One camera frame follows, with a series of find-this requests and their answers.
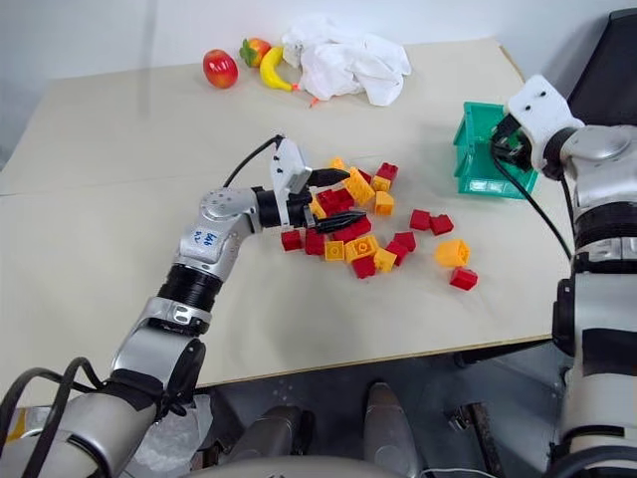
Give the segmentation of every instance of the green plastic crate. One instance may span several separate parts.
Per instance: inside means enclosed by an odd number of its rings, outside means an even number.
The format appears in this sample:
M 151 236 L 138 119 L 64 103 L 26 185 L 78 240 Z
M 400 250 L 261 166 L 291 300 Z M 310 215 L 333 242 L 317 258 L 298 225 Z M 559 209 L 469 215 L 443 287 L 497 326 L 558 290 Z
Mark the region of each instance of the green plastic crate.
M 458 127 L 456 172 L 458 192 L 486 196 L 524 199 L 494 166 L 489 149 L 493 127 L 505 116 L 502 105 L 465 103 L 465 116 Z M 537 173 L 524 172 L 512 164 L 503 164 L 507 171 L 528 191 L 533 191 Z

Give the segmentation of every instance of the floor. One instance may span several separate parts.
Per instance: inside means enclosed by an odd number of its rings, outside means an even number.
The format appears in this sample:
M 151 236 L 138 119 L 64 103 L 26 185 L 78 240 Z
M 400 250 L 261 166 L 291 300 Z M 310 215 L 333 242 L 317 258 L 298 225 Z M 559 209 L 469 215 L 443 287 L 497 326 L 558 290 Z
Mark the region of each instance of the floor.
M 309 409 L 317 418 L 310 454 L 360 458 L 366 392 L 381 379 L 401 401 L 426 466 L 484 469 L 473 431 L 455 431 L 446 416 L 460 405 L 481 401 L 505 473 L 531 478 L 544 470 L 549 443 L 555 440 L 563 393 L 560 371 L 567 365 L 568 358 L 546 344 L 466 367 L 459 367 L 452 355 L 406 358 L 229 383 L 216 391 L 244 425 L 278 404 Z

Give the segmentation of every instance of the black cable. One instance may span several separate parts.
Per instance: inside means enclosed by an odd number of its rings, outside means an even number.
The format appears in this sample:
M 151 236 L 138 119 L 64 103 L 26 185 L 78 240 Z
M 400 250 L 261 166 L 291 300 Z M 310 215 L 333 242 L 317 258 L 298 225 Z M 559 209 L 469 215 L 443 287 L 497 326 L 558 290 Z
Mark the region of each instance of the black cable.
M 529 204 L 532 206 L 532 208 L 535 210 L 535 212 L 537 214 L 539 214 L 539 217 L 541 217 L 544 220 L 544 222 L 546 223 L 548 228 L 551 230 L 551 232 L 554 234 L 555 238 L 559 242 L 559 245 L 564 250 L 564 254 L 566 255 L 566 257 L 570 261 L 570 258 L 572 257 L 572 255 L 570 253 L 570 250 L 568 249 L 568 245 L 566 244 L 566 241 L 564 241 L 564 238 L 561 237 L 561 234 L 559 233 L 559 231 L 557 230 L 555 225 L 552 223 L 552 221 L 550 219 L 548 219 L 548 216 L 546 215 L 546 213 L 544 213 L 542 208 L 539 207 L 539 204 L 537 204 L 535 202 L 535 200 L 531 197 L 531 195 L 527 192 L 527 190 L 518 182 L 518 180 L 515 179 L 511 174 L 509 174 L 509 172 L 500 164 L 500 160 L 498 159 L 499 150 L 502 150 L 502 148 L 497 146 L 495 144 L 495 142 L 492 141 L 491 142 L 491 156 L 492 156 L 492 158 L 494 160 L 494 165 L 496 166 L 498 171 L 502 174 L 502 176 L 504 176 L 506 179 L 508 179 L 509 182 L 513 186 L 515 186 L 516 189 L 520 192 L 520 194 L 529 202 Z
M 573 238 L 575 237 L 575 220 L 574 220 L 574 213 L 573 213 L 573 203 L 572 203 L 572 199 L 570 198 L 570 190 L 568 189 L 568 183 L 566 182 L 566 177 L 564 176 L 564 174 L 562 174 L 561 178 L 559 179 L 559 182 L 561 184 L 561 190 L 564 191 L 564 199 L 566 200 L 566 208 L 568 209 L 568 218 L 570 219 L 570 230 L 573 233 Z
M 62 376 L 59 373 L 55 373 L 52 370 L 42 367 L 30 368 L 21 373 L 20 376 L 14 380 L 5 393 L 2 403 L 0 403 L 0 456 L 2 456 L 2 450 L 4 449 L 7 436 L 9 436 L 11 419 L 18 406 L 18 401 L 29 382 L 31 382 L 33 378 L 37 377 L 45 378 L 47 380 L 54 381 L 55 383 L 60 383 L 62 381 Z M 94 372 L 93 375 L 89 377 L 89 380 L 96 388 L 91 388 L 74 381 L 73 389 L 82 393 L 88 393 L 90 391 L 95 391 L 99 386 L 102 386 L 102 383 Z
M 270 139 L 268 139 L 266 142 L 260 145 L 257 149 L 252 151 L 250 154 L 248 154 L 248 156 L 243 161 L 241 161 L 237 167 L 235 167 L 235 170 L 232 171 L 230 176 L 228 176 L 228 179 L 226 179 L 226 182 L 223 183 L 223 187 L 228 187 L 230 183 L 232 182 L 232 180 L 235 178 L 235 176 L 239 174 L 239 171 L 241 171 L 241 169 L 243 169 L 243 167 L 246 164 L 248 164 L 256 155 L 261 153 L 270 144 L 273 144 L 273 143 L 279 144 L 279 142 L 281 142 L 283 138 L 284 138 L 283 136 L 281 136 L 280 134 L 277 134 L 276 136 L 273 136 Z
M 603 461 L 637 462 L 637 448 L 631 446 L 596 446 L 576 451 L 558 460 L 542 478 L 571 478 L 587 466 Z
M 53 439 L 55 438 L 58 427 L 60 426 L 64 410 L 69 402 L 69 395 L 73 389 L 75 376 L 78 374 L 78 370 L 80 368 L 85 372 L 87 378 L 93 385 L 96 387 L 102 386 L 100 379 L 91 367 L 91 363 L 87 358 L 77 357 L 71 360 L 67 369 L 64 370 L 62 381 L 60 382 L 56 397 L 51 405 L 47 421 L 40 433 L 36 446 L 31 453 L 31 457 L 29 458 L 29 462 L 27 463 L 22 478 L 37 478 L 40 474 L 42 465 L 44 465 L 44 462 L 47 459 L 47 455 L 49 454 L 49 450 L 53 444 Z

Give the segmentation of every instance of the toy apple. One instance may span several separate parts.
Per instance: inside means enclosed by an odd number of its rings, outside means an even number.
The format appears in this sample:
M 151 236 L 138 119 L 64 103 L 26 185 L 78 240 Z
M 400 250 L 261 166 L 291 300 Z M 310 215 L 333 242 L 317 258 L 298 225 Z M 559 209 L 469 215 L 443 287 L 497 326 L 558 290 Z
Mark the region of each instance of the toy apple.
M 204 55 L 203 73 L 217 88 L 232 87 L 239 76 L 237 64 L 223 50 L 211 50 Z
M 250 40 L 244 40 L 241 50 L 239 50 L 239 56 L 243 58 L 246 65 L 249 67 L 259 67 L 261 60 L 272 48 L 268 42 L 261 40 L 260 38 L 251 38 Z

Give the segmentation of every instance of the banana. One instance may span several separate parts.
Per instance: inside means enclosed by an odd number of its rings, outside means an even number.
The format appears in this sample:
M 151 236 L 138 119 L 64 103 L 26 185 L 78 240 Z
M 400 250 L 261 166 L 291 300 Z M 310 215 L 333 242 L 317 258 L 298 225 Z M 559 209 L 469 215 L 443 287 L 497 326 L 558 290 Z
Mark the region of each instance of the banana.
M 285 90 L 286 92 L 296 90 L 297 85 L 289 84 L 277 74 L 276 67 L 281 63 L 281 60 L 283 60 L 283 47 L 272 47 L 261 60 L 261 65 L 259 66 L 261 80 L 270 88 Z

